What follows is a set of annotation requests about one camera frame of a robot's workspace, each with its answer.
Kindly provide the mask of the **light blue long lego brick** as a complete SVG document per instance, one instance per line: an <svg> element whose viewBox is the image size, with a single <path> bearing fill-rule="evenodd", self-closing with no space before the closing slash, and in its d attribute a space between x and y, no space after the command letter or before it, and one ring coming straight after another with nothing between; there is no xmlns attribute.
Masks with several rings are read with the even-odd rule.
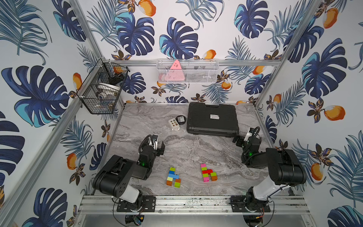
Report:
<svg viewBox="0 0 363 227"><path fill-rule="evenodd" d="M168 178L172 178L172 179L179 179L178 175L174 175L174 174L169 174Z"/></svg>

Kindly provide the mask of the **light green orange lego stack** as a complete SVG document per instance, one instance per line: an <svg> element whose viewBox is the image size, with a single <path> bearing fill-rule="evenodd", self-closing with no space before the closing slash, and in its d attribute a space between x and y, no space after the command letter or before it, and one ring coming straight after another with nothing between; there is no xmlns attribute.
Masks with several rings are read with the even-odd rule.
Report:
<svg viewBox="0 0 363 227"><path fill-rule="evenodd" d="M167 181L166 181L166 184L167 184L168 186L172 186L172 184L173 184L173 178L172 178L172 177L168 177L168 178L167 178Z"/></svg>

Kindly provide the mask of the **red long lego brick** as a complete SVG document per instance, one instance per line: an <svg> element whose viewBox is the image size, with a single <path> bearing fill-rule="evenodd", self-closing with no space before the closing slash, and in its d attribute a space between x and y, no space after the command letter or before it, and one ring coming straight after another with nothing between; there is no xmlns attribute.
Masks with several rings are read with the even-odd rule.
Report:
<svg viewBox="0 0 363 227"><path fill-rule="evenodd" d="M211 173L213 173L213 170L203 170L202 171L202 174L211 174Z"/></svg>

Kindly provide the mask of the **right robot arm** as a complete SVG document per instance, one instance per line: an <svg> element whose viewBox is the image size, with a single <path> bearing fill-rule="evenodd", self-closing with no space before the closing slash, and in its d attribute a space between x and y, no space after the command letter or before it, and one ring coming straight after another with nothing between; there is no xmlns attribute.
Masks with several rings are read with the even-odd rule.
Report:
<svg viewBox="0 0 363 227"><path fill-rule="evenodd" d="M288 142L279 142L276 148L259 151L261 139L260 127L251 128L243 138L237 135L233 143L242 148L241 161L248 168L268 169L268 177L246 193L247 204L267 202L278 192L304 184L307 174L294 151L288 149Z"/></svg>

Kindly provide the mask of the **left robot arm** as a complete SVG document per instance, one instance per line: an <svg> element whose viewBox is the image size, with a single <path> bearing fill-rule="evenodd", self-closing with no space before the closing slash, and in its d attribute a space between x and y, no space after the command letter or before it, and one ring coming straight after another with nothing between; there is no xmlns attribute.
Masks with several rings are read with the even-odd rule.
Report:
<svg viewBox="0 0 363 227"><path fill-rule="evenodd" d="M152 173L156 157L164 154L165 144L158 147L158 135L148 135L138 148L137 161L113 155L98 171L93 180L93 188L128 203L136 203L141 197L140 190L129 185L131 178L147 180Z"/></svg>

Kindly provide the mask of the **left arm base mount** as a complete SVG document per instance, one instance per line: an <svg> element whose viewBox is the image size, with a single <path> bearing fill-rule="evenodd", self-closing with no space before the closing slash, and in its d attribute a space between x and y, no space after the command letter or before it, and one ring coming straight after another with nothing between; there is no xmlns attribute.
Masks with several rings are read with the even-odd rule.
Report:
<svg viewBox="0 0 363 227"><path fill-rule="evenodd" d="M134 203L121 200L117 203L117 212L155 212L157 198L149 195L139 195Z"/></svg>

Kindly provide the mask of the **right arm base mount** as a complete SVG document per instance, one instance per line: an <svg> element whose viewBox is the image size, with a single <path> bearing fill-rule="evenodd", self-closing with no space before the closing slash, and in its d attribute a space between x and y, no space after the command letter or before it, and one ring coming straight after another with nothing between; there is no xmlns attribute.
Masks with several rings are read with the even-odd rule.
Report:
<svg viewBox="0 0 363 227"><path fill-rule="evenodd" d="M233 212L263 213L271 212L267 201L255 199L253 196L231 196L230 203Z"/></svg>

